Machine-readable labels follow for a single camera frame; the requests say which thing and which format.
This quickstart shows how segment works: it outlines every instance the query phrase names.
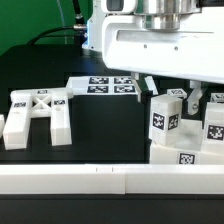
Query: green background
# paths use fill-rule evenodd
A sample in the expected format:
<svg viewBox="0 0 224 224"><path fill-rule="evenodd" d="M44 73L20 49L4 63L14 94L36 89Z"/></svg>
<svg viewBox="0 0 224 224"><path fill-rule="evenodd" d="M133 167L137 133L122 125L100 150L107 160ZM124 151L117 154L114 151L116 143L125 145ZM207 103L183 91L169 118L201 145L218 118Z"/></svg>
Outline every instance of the green background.
<svg viewBox="0 0 224 224"><path fill-rule="evenodd" d="M72 0L60 0L60 3L65 25L73 25ZM79 0L79 3L86 21L92 14L92 0ZM0 55L12 46L26 44L43 31L61 26L57 0L0 0ZM63 44L65 39L44 38L38 43Z"/></svg>

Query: white block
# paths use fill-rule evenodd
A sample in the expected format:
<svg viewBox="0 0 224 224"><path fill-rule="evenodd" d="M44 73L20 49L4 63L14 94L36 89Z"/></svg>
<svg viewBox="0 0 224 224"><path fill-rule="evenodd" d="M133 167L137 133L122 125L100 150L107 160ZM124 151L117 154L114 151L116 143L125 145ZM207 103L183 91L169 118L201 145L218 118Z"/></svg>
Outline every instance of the white block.
<svg viewBox="0 0 224 224"><path fill-rule="evenodd" d="M224 104L207 104L201 150L224 155Z"/></svg>
<svg viewBox="0 0 224 224"><path fill-rule="evenodd" d="M150 164L200 164L200 147L196 136L179 136L174 147L155 142L150 147Z"/></svg>
<svg viewBox="0 0 224 224"><path fill-rule="evenodd" d="M167 95L179 97L181 99L187 98L187 93L183 89L167 89Z"/></svg>
<svg viewBox="0 0 224 224"><path fill-rule="evenodd" d="M212 103L224 103L224 93L211 93L210 102L212 102Z"/></svg>
<svg viewBox="0 0 224 224"><path fill-rule="evenodd" d="M68 97L66 92L52 94L51 108L52 145L72 144Z"/></svg>
<svg viewBox="0 0 224 224"><path fill-rule="evenodd" d="M14 97L3 131L5 148L7 150L26 148L31 107L32 97L30 94Z"/></svg>
<svg viewBox="0 0 224 224"><path fill-rule="evenodd" d="M224 120L224 104L207 103L205 121Z"/></svg>
<svg viewBox="0 0 224 224"><path fill-rule="evenodd" d="M182 99L161 95L151 99L149 138L158 144L172 145L179 134Z"/></svg>
<svg viewBox="0 0 224 224"><path fill-rule="evenodd" d="M5 119L4 116L0 115L0 138L2 137L3 129L5 127Z"/></svg>

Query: h-shaped block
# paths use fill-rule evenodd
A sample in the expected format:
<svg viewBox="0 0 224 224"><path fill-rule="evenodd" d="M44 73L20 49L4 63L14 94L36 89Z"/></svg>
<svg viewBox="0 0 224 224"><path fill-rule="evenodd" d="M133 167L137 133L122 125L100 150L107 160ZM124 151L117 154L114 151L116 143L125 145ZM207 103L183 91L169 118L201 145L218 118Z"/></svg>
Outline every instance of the h-shaped block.
<svg viewBox="0 0 224 224"><path fill-rule="evenodd" d="M31 118L38 117L51 117L53 146L72 144L68 106L68 99L72 97L72 89L69 88L13 91L3 131L5 148L26 148Z"/></svg>

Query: white cube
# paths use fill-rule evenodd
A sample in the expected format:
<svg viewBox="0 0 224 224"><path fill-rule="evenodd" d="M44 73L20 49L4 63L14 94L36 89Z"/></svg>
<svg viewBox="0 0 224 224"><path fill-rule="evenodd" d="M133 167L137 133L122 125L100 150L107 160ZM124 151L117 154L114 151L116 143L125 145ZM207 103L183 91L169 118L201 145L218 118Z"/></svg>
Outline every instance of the white cube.
<svg viewBox="0 0 224 224"><path fill-rule="evenodd" d="M224 155L224 104L207 104L201 150Z"/></svg>
<svg viewBox="0 0 224 224"><path fill-rule="evenodd" d="M149 138L161 145L172 145L179 134L182 99L161 95L151 99Z"/></svg>
<svg viewBox="0 0 224 224"><path fill-rule="evenodd" d="M181 99L187 98L187 93L183 89L167 89L167 95L175 96Z"/></svg>
<svg viewBox="0 0 224 224"><path fill-rule="evenodd" d="M224 93L211 93L211 103L224 103Z"/></svg>

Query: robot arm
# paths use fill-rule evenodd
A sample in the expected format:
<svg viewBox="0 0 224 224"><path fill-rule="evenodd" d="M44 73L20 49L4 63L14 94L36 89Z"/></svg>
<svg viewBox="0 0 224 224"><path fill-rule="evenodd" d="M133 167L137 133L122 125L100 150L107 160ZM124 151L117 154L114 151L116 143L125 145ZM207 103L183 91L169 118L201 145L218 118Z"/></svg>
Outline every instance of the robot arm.
<svg viewBox="0 0 224 224"><path fill-rule="evenodd" d="M109 68L224 83L224 3L207 7L213 1L120 0L124 7L119 12L105 9L110 2L101 2L110 13L102 29L103 60ZM127 4L133 6L129 14Z"/></svg>

